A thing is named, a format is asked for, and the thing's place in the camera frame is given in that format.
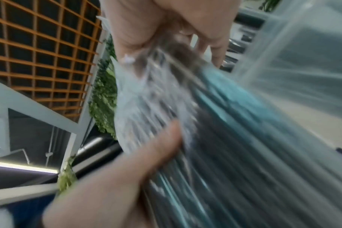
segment plastic wrap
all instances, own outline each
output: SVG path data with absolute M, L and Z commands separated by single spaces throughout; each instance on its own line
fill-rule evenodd
M 182 127 L 182 151 L 145 186 L 158 227 L 342 227 L 333 148 L 174 39 L 127 68 L 115 116 L 123 150 L 173 118 Z

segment person's right hand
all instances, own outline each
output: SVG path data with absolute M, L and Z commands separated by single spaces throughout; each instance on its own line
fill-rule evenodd
M 103 0 L 118 59 L 133 54 L 165 30 L 199 37 L 196 50 L 211 47 L 219 67 L 226 54 L 230 28 L 241 0 Z

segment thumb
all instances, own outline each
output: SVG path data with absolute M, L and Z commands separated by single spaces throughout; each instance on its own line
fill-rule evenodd
M 132 154 L 123 154 L 113 164 L 114 173 L 122 174 L 125 180 L 142 183 L 150 173 L 176 154 L 181 142 L 179 121 L 172 121 L 140 149 Z

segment clear plastic bag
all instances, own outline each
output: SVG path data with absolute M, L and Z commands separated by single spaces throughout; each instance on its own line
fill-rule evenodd
M 120 74 L 126 153 L 182 127 L 183 149 L 145 186 L 158 227 L 342 227 L 342 158 L 187 45 L 164 36 Z

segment orange grid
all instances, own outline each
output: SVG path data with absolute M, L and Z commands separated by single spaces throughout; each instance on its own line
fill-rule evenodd
M 57 21 L 43 15 L 42 11 L 39 11 L 39 6 L 42 1 L 50 2 L 58 7 Z M 91 14 L 90 10 L 93 10 L 94 14 L 96 10 L 97 15 L 99 15 L 101 10 L 89 0 L 79 0 L 77 2 L 80 4 L 80 12 L 77 13 L 66 7 L 66 1 L 70 0 L 33 0 L 32 8 L 28 8 L 25 7 L 23 3 L 20 5 L 12 0 L 0 0 L 0 23 L 2 24 L 3 29 L 3 37 L 0 37 L 0 45 L 2 45 L 4 49 L 4 55 L 0 55 L 0 61 L 5 64 L 5 70 L 0 70 L 0 78 L 5 78 L 6 85 L 12 89 L 20 91 L 21 93 L 28 95 L 31 99 L 46 105 L 53 111 L 77 121 L 82 110 L 82 105 L 85 102 L 86 88 L 90 85 L 90 83 L 87 82 L 88 77 L 92 76 L 89 71 L 91 67 L 95 65 L 92 63 L 92 59 L 98 54 L 94 51 L 95 45 L 101 43 L 98 40 L 102 30 L 101 21 L 98 19 L 91 21 L 90 17 L 86 16 L 86 13 Z M 17 21 L 16 23 L 10 21 L 8 18 L 8 6 L 12 6 L 17 10 L 24 11 L 31 15 L 33 18 L 32 28 L 20 25 Z M 68 26 L 63 24 L 65 17 L 64 12 L 77 16 L 77 28 L 75 26 L 73 26 L 74 28 L 70 27 L 72 25 Z M 39 18 L 57 26 L 56 36 L 51 36 L 38 31 L 38 26 L 40 26 Z M 91 33 L 83 33 L 82 29 L 83 26 L 85 26 L 84 22 L 92 25 L 93 28 Z M 32 36 L 32 45 L 9 40 L 9 29 L 17 29 L 30 34 Z M 61 33 L 63 30 L 68 30 L 75 34 L 74 43 L 62 40 Z M 54 51 L 39 48 L 38 37 L 53 41 L 55 43 Z M 81 46 L 81 38 L 87 38 L 89 40 L 88 48 Z M 60 52 L 60 45 L 71 47 L 72 55 L 63 55 Z M 32 53 L 32 60 L 14 58 L 11 54 L 11 48 L 30 51 Z M 83 55 L 84 59 L 78 57 L 79 51 L 86 53 L 86 55 Z M 40 63 L 38 61 L 39 54 L 51 56 L 53 58 L 53 64 L 48 65 Z M 60 59 L 70 61 L 70 66 L 59 66 L 58 61 Z M 28 67 L 31 69 L 31 73 L 13 72 L 12 64 Z M 85 66 L 84 69 L 76 68 L 77 64 L 83 64 Z M 51 75 L 40 75 L 38 74 L 38 69 L 48 70 L 51 72 Z M 63 78 L 59 78 L 58 74 L 67 75 L 67 77 L 65 78 L 65 76 L 62 76 Z M 28 86 L 20 85 L 19 81 L 18 83 L 13 83 L 16 79 L 30 83 L 27 84 Z

